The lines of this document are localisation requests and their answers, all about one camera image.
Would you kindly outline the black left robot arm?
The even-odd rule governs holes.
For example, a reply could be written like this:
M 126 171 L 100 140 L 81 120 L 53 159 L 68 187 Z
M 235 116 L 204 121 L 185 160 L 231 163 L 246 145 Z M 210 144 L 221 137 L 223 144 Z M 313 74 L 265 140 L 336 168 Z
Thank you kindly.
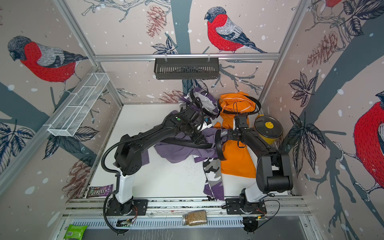
M 107 226 L 117 235 L 124 235 L 125 230 L 116 229 L 107 218 L 107 209 L 126 216 L 139 211 L 134 203 L 133 183 L 135 174 L 142 167 L 142 154 L 158 143 L 166 143 L 193 149 L 209 149 L 202 135 L 206 122 L 203 104 L 200 99 L 193 100 L 185 110 L 168 114 L 160 125 L 135 136 L 124 135 L 121 140 L 108 148 L 101 158 L 104 171 L 116 176 L 116 188 L 109 193 L 103 205 L 103 217 Z

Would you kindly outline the lilac purple trousers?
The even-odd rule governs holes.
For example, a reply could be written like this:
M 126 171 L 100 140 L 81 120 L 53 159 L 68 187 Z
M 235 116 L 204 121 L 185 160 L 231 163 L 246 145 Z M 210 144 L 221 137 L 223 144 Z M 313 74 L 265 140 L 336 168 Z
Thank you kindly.
M 207 158 L 217 158 L 218 156 L 215 148 L 215 134 L 217 130 L 218 129 L 215 128 L 206 128 L 202 131 L 202 135 L 205 137 L 207 142 L 214 145 L 209 149 L 195 149 L 162 142 L 156 144 L 154 148 L 160 157 L 166 159 L 172 164 L 182 162 L 190 156 L 198 158 L 195 160 L 196 163 Z

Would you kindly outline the purple camouflage trousers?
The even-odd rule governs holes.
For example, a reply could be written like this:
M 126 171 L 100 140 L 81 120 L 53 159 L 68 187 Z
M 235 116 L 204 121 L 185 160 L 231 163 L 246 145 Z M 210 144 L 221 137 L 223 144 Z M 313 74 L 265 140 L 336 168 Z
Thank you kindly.
M 205 123 L 203 125 L 202 134 L 206 141 L 214 145 L 216 129 L 212 127 L 212 121 L 217 119 L 220 115 L 218 102 L 209 93 L 200 87 L 196 87 L 183 98 L 184 103 L 182 106 L 191 103 L 195 98 L 199 98 L 202 101 L 202 108 L 205 117 Z M 183 151 L 187 152 L 187 156 L 192 156 L 196 163 L 203 163 L 203 170 L 206 177 L 204 194 L 211 199 L 217 201 L 223 201 L 224 197 L 224 185 L 221 173 L 221 161 L 217 155 L 216 147 L 213 146 L 209 149 L 194 149 L 189 147 L 182 147 Z

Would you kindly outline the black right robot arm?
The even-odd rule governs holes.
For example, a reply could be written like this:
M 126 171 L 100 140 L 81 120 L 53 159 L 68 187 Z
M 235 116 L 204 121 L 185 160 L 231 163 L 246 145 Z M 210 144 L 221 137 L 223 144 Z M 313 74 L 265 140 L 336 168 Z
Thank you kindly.
M 267 142 L 282 135 L 283 127 L 280 122 L 272 117 L 261 116 L 255 119 L 255 126 L 251 128 L 247 119 L 246 115 L 236 115 L 233 128 L 227 130 L 227 137 L 229 141 L 244 144 L 256 155 L 256 182 L 243 189 L 235 204 L 228 206 L 227 210 L 255 214 L 262 212 L 260 207 L 266 197 L 290 191 L 294 184 L 289 154 Z

